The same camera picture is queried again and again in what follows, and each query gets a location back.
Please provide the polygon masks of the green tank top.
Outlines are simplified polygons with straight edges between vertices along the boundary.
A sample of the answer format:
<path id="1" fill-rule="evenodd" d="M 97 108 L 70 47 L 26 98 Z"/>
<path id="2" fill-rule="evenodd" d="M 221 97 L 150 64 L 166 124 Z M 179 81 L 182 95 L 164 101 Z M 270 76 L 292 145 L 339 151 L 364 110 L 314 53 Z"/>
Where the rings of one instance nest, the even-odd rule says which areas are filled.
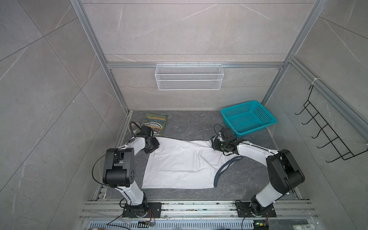
<path id="1" fill-rule="evenodd" d="M 152 113 L 146 113 L 141 127 L 150 127 L 155 136 L 161 136 L 165 128 L 168 117 L 163 115 L 155 115 Z"/>

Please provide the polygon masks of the teal plastic basket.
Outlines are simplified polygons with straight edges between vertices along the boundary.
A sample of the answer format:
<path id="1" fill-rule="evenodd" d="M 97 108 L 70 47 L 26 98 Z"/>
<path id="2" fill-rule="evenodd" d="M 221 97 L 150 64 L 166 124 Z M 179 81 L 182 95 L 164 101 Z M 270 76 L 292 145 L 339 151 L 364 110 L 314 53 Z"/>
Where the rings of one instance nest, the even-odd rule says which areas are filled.
<path id="1" fill-rule="evenodd" d="M 258 101 L 249 101 L 221 110 L 224 123 L 243 137 L 276 124 L 277 119 Z"/>

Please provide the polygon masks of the white navy tank top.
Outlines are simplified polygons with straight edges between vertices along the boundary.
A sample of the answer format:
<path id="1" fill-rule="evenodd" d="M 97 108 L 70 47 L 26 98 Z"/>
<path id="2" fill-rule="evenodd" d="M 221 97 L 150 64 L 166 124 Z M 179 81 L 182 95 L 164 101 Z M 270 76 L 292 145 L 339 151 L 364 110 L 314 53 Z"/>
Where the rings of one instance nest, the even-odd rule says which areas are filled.
<path id="1" fill-rule="evenodd" d="M 149 155 L 143 189 L 208 189 L 229 166 L 243 157 L 214 150 L 211 141 L 184 141 L 158 137 L 158 149 Z"/>

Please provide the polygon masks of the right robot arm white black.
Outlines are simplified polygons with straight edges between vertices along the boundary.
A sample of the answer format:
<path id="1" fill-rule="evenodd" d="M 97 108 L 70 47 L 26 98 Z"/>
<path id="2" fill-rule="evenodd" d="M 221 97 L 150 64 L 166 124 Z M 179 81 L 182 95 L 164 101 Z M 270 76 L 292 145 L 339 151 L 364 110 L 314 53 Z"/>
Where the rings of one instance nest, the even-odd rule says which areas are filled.
<path id="1" fill-rule="evenodd" d="M 215 174 L 214 187 L 217 187 L 221 175 L 234 163 L 247 157 L 267 167 L 269 183 L 254 195 L 249 205 L 250 214 L 261 216 L 271 205 L 289 191 L 305 181 L 305 176 L 289 150 L 274 150 L 255 145 L 237 138 L 230 128 L 222 128 L 211 137 L 213 150 L 224 156 L 234 157 L 220 167 Z"/>

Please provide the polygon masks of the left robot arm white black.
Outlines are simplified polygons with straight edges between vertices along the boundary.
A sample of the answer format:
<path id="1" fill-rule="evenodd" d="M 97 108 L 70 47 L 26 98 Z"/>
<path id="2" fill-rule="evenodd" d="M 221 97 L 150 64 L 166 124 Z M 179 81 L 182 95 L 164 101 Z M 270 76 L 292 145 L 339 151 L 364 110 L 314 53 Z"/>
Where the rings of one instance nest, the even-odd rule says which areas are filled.
<path id="1" fill-rule="evenodd" d="M 103 185 L 118 190 L 126 200 L 125 209 L 139 218 L 146 216 L 149 208 L 146 195 L 135 182 L 135 155 L 141 150 L 152 153 L 159 146 L 153 129 L 143 126 L 125 146 L 110 148 L 105 154 Z"/>

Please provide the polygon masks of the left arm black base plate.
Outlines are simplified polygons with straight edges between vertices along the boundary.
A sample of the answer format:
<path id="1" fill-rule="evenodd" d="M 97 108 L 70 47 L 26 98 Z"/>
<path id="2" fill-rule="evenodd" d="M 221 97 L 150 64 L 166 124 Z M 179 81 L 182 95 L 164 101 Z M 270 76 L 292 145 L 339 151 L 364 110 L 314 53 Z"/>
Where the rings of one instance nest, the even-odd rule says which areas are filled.
<path id="1" fill-rule="evenodd" d="M 149 202 L 138 206 L 125 204 L 122 217 L 124 218 L 159 218 L 161 216 L 162 203 Z"/>

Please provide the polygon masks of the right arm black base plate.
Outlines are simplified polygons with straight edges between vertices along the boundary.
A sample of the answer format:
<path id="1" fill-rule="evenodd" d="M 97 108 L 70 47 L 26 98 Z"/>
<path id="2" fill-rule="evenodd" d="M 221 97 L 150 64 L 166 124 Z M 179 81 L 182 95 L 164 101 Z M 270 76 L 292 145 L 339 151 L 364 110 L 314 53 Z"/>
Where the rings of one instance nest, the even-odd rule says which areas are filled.
<path id="1" fill-rule="evenodd" d="M 274 206 L 272 204 L 267 207 L 262 207 L 261 205 L 255 202 L 242 202 L 240 200 L 237 200 L 234 202 L 234 205 L 236 206 L 238 217 L 241 218 L 244 217 L 275 218 L 277 216 Z"/>

